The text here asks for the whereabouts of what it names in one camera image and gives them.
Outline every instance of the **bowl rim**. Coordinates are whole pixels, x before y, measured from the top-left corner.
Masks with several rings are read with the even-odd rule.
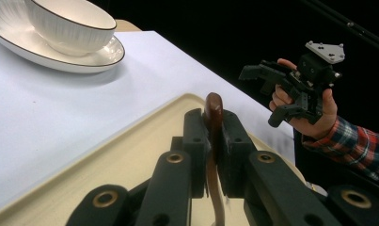
[[[95,8],[98,8],[98,9],[104,11],[106,14],[108,14],[108,15],[113,19],[113,21],[115,22],[115,25],[114,25],[113,27],[111,27],[111,28],[104,28],[104,27],[97,27],[97,26],[91,26],[91,25],[87,25],[87,24],[82,24],[82,23],[79,23],[79,22],[76,22],[76,21],[74,21],[74,20],[68,19],[68,18],[66,18],[66,17],[64,17],[64,16],[61,16],[61,15],[59,15],[59,14],[57,14],[57,13],[55,13],[55,12],[49,10],[48,8],[46,8],[46,7],[44,7],[43,5],[41,5],[40,3],[38,3],[36,0],[28,0],[28,1],[31,1],[31,2],[33,2],[36,6],[38,6],[38,7],[40,7],[40,8],[43,8],[44,10],[48,11],[49,13],[52,13],[52,14],[54,14],[55,16],[57,16],[57,17],[59,17],[59,18],[61,18],[61,19],[63,19],[63,20],[66,20],[66,21],[72,22],[72,23],[74,23],[74,24],[79,24],[79,25],[81,25],[81,26],[86,26],[86,27],[94,28],[94,29],[98,29],[98,30],[114,30],[114,29],[116,29],[116,27],[117,27],[116,19],[114,19],[114,18],[113,18],[108,12],[104,11],[102,8],[96,6],[95,4],[93,4],[93,3],[89,2],[89,1],[87,1],[89,4],[93,5]]]

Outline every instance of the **white tablecloth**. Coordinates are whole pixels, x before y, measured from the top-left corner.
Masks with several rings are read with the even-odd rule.
[[[48,69],[0,44],[0,208],[184,93],[218,93],[249,133],[293,161],[292,128],[271,127],[268,109],[154,31],[116,37],[124,59],[93,74]]]

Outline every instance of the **human hand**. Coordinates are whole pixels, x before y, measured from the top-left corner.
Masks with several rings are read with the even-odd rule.
[[[292,69],[297,68],[295,64],[291,63],[287,59],[280,58],[277,60],[277,63]],[[303,118],[292,118],[289,121],[289,124],[303,135],[313,137],[315,139],[325,137],[330,132],[336,121],[338,107],[333,99],[332,89],[325,89],[322,94],[322,99],[323,115],[315,124],[311,124],[307,119]],[[280,85],[276,85],[276,90],[272,94],[272,101],[269,103],[269,108],[274,111],[279,105],[289,105],[292,103],[293,99],[283,90]]]

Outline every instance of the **beige tray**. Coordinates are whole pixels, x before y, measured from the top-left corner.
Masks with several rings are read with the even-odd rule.
[[[151,177],[160,154],[169,151],[172,137],[182,136],[184,114],[203,106],[204,100],[192,94],[170,102],[1,210],[0,225],[65,225],[73,209],[95,187],[114,184],[130,190],[139,185]],[[259,150],[272,151],[252,139]],[[226,218],[227,226],[248,225],[243,200],[228,201]],[[193,199],[192,225],[212,224],[211,200]]]

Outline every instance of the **shirt sleeve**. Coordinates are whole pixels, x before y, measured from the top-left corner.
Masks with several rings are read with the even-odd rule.
[[[379,181],[379,134],[371,130],[338,117],[326,137],[303,136],[303,145]]]

